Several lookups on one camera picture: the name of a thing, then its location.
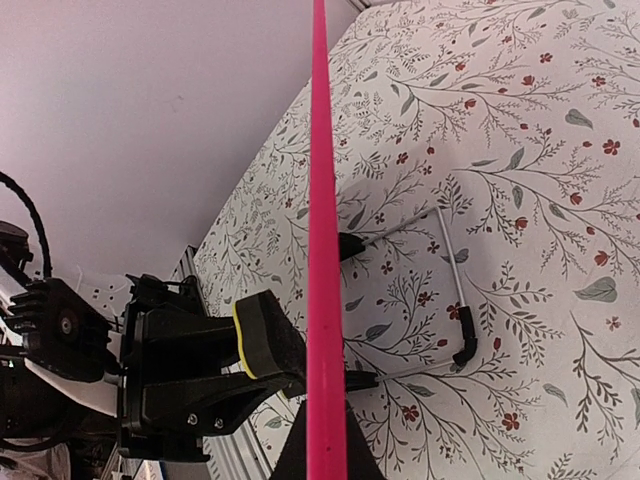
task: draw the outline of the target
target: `green leaf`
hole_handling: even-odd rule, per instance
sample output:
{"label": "green leaf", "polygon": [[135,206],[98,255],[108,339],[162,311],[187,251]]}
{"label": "green leaf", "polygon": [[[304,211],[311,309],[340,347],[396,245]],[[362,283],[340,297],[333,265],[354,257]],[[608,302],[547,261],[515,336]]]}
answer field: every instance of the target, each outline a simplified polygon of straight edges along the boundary
{"label": "green leaf", "polygon": [[354,215],[354,217],[351,219],[351,221],[347,225],[347,230],[355,230],[356,229],[356,227],[360,223],[360,220],[362,220],[362,217],[364,216],[365,208],[366,207],[362,207],[362,210],[360,210],[358,213],[356,213]]}
{"label": "green leaf", "polygon": [[524,192],[519,185],[513,187],[513,203],[516,204],[516,208],[520,210],[522,206],[522,199],[524,198]]}
{"label": "green leaf", "polygon": [[404,115],[405,113],[407,113],[407,111],[409,110],[409,108],[411,107],[411,104],[415,99],[416,97],[413,95],[413,93],[410,93],[409,98],[407,98],[407,100],[402,104],[402,108],[400,109],[400,115]]}
{"label": "green leaf", "polygon": [[636,430],[640,425],[640,388],[632,388],[631,396],[633,401],[636,402]]}
{"label": "green leaf", "polygon": [[486,165],[491,165],[496,160],[480,160],[479,162],[473,162],[471,164],[472,167],[484,167]]}
{"label": "green leaf", "polygon": [[436,78],[435,80],[432,80],[431,83],[429,84],[430,87],[437,87],[438,85],[440,85],[445,78],[447,78],[449,76],[448,73],[443,73],[442,75],[440,75],[438,78]]}
{"label": "green leaf", "polygon": [[564,213],[562,213],[562,209],[555,203],[552,203],[549,205],[549,211],[553,213],[556,217],[561,218],[563,220],[567,220],[567,217],[565,217]]}
{"label": "green leaf", "polygon": [[344,309],[347,312],[353,312],[356,308],[358,308],[358,305],[360,305],[360,302],[362,302],[362,299],[364,298],[364,296],[358,298],[357,300],[354,300],[353,302],[348,302],[345,306]]}
{"label": "green leaf", "polygon": [[480,40],[476,40],[475,42],[473,42],[473,43],[471,44],[471,46],[472,46],[473,48],[479,47],[480,45],[482,45],[482,44],[483,44],[484,42],[486,42],[487,40],[489,40],[489,37],[481,38]]}
{"label": "green leaf", "polygon": [[296,214],[296,218],[298,220],[300,220],[300,219],[304,218],[304,216],[307,213],[309,213],[309,208],[308,207],[301,208],[300,210],[298,210],[298,213]]}
{"label": "green leaf", "polygon": [[520,162],[524,157],[524,147],[520,147],[520,149],[511,155],[511,161],[509,162],[509,170],[515,170],[520,166]]}
{"label": "green leaf", "polygon": [[282,426],[282,417],[273,417],[264,426],[273,429],[280,428]]}
{"label": "green leaf", "polygon": [[[441,258],[447,262],[447,263],[451,263],[451,258],[448,255],[442,255]],[[469,260],[469,249],[468,248],[463,248],[462,250],[460,250],[458,253],[456,253],[453,256],[453,259],[456,261],[456,263],[464,263],[467,260]]]}
{"label": "green leaf", "polygon": [[571,125],[577,125],[579,127],[589,127],[591,130],[593,130],[593,122],[575,108],[569,110],[569,113],[565,115],[564,119]]}
{"label": "green leaf", "polygon": [[559,398],[560,400],[562,400],[562,403],[564,403],[567,407],[569,406],[569,404],[567,403],[566,395],[558,387],[556,387],[555,385],[551,385],[550,383],[545,383],[542,388],[544,388],[544,391],[549,395]]}
{"label": "green leaf", "polygon": [[369,327],[367,329],[367,332],[365,333],[365,337],[367,338],[368,341],[375,340],[376,338],[379,338],[382,335],[384,335],[384,333],[387,330],[389,330],[389,327],[391,327],[390,323],[374,325],[373,327]]}
{"label": "green leaf", "polygon": [[595,302],[613,303],[618,298],[616,281],[611,277],[602,277],[582,290],[576,290],[580,300],[592,300]]}
{"label": "green leaf", "polygon": [[547,11],[546,8],[538,7],[533,11],[533,13],[531,15],[529,15],[529,18],[527,20],[531,20],[532,18],[539,17],[540,15],[542,15],[546,11]]}
{"label": "green leaf", "polygon": [[421,397],[429,398],[435,395],[435,393],[433,393],[427,387],[423,387],[422,385],[414,385],[412,383],[406,383],[405,387],[407,387],[416,395],[420,395]]}
{"label": "green leaf", "polygon": [[373,72],[371,75],[369,75],[367,78],[365,78],[363,80],[363,82],[368,82],[369,80],[373,80],[374,78],[376,78],[378,76],[378,71]]}

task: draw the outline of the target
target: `screw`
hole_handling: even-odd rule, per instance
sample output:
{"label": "screw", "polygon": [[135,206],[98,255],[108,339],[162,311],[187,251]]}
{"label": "screw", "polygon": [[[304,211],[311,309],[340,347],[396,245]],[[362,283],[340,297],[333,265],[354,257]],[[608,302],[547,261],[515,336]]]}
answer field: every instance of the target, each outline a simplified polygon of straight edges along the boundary
{"label": "screw", "polygon": [[64,333],[65,335],[69,335],[73,330],[73,323],[71,323],[71,320],[69,320],[67,317],[64,317],[60,321],[60,326],[62,327],[62,333]]}

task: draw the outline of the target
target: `pink vertical pole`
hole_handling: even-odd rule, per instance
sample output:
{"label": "pink vertical pole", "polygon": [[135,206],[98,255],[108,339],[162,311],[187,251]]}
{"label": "pink vertical pole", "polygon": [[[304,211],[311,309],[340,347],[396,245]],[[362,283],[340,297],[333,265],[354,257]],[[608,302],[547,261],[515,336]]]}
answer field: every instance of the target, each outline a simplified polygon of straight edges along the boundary
{"label": "pink vertical pole", "polygon": [[347,480],[340,255],[324,0],[314,0],[307,345],[307,477]]}

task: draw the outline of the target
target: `floral tablecloth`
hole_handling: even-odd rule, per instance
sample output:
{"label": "floral tablecloth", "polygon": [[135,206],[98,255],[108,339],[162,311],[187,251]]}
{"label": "floral tablecloth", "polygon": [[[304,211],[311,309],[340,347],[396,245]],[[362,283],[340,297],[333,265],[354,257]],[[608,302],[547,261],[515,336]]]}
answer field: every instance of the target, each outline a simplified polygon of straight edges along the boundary
{"label": "floral tablecloth", "polygon": [[[389,479],[640,477],[640,6],[402,2],[331,55],[349,368],[393,373],[461,346],[457,261],[479,350],[350,395]],[[309,86],[260,150],[196,265],[214,313],[266,288],[306,327]],[[277,460],[298,403],[252,418]]]}

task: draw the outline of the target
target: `yellow edge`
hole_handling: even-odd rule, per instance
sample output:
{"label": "yellow edge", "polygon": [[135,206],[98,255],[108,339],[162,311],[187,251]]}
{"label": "yellow edge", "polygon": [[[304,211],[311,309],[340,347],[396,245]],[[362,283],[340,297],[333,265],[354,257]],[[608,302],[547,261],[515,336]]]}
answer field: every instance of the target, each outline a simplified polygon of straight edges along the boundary
{"label": "yellow edge", "polygon": [[249,375],[249,378],[251,380],[257,380],[258,377],[253,374],[253,372],[249,368],[249,363],[247,363],[247,359],[244,356],[244,348],[242,346],[242,329],[240,328],[240,321],[238,320],[238,313],[236,312],[235,303],[231,307],[231,310],[233,315],[233,323],[236,325],[236,335],[238,336],[238,353],[240,354],[240,361],[242,362],[242,366],[247,372],[247,375]]}

